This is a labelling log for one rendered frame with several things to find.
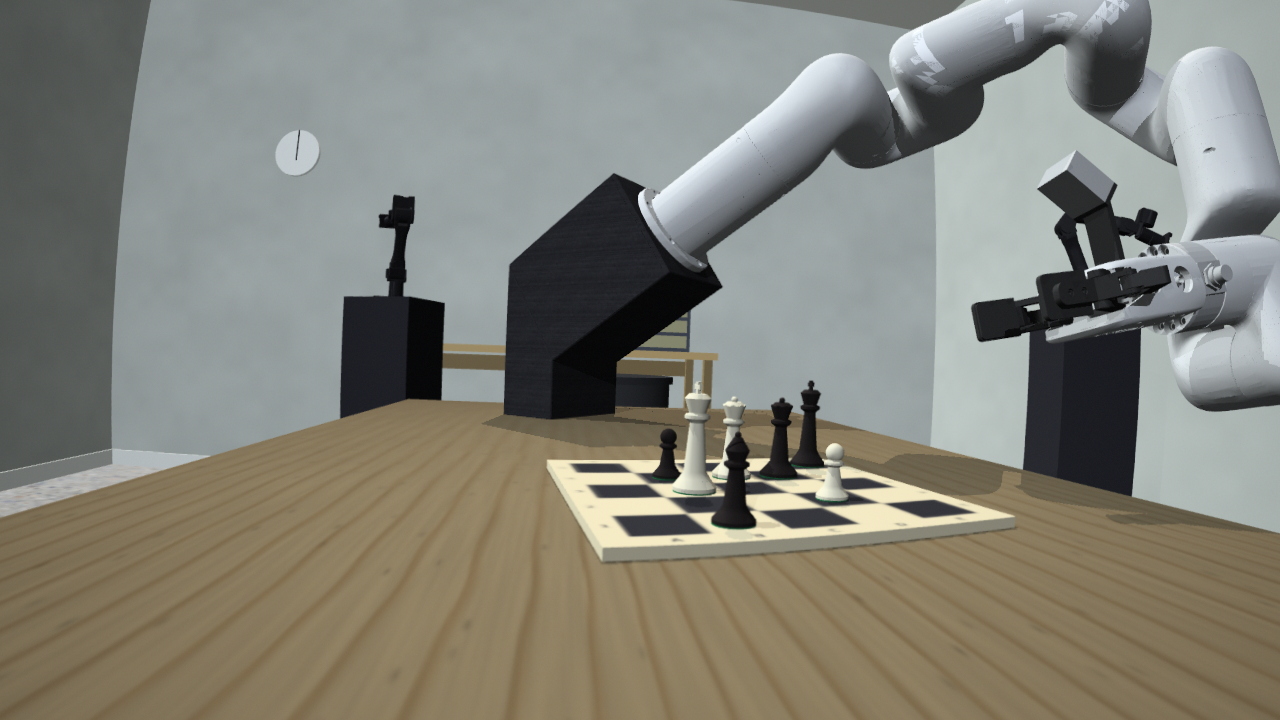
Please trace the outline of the chessboard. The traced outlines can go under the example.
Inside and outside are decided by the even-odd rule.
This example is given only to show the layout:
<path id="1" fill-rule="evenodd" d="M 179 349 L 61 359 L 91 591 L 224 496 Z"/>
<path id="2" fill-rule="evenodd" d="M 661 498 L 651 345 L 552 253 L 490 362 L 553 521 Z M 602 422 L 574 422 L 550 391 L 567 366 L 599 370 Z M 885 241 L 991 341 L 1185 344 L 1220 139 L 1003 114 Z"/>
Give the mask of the chessboard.
<path id="1" fill-rule="evenodd" d="M 660 460 L 547 460 L 602 562 L 698 559 L 823 550 L 1015 528 L 1015 518 L 855 468 L 841 466 L 846 502 L 817 500 L 824 468 L 795 468 L 795 479 L 760 477 L 769 459 L 746 459 L 748 509 L 756 527 L 713 527 L 727 480 L 716 495 L 678 495 L 652 478 Z"/>

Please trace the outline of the white pawn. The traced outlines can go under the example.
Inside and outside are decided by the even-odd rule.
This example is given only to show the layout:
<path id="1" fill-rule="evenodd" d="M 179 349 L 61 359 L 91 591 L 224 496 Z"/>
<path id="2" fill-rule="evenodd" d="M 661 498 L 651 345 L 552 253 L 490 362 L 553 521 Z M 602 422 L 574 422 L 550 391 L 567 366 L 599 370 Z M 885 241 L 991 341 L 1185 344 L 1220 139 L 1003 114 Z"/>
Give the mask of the white pawn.
<path id="1" fill-rule="evenodd" d="M 844 466 L 844 447 L 841 445 L 829 445 L 826 448 L 826 465 L 828 466 L 826 474 L 824 486 L 817 492 L 817 500 L 826 502 L 846 502 L 849 501 L 849 495 L 844 489 L 840 468 Z"/>

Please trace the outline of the white chess king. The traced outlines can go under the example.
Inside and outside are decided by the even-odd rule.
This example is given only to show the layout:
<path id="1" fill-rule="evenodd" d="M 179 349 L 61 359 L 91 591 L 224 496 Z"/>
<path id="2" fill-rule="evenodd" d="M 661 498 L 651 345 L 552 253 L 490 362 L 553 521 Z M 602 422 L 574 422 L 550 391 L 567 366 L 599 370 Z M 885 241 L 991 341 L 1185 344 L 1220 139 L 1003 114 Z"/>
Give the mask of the white chess king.
<path id="1" fill-rule="evenodd" d="M 685 397 L 689 413 L 685 419 L 690 421 L 689 441 L 684 464 L 684 471 L 675 480 L 672 491 L 678 495 L 716 495 L 716 484 L 707 473 L 705 425 L 710 419 L 707 409 L 710 404 L 708 395 L 701 395 L 703 384 L 696 382 L 694 389 Z"/>

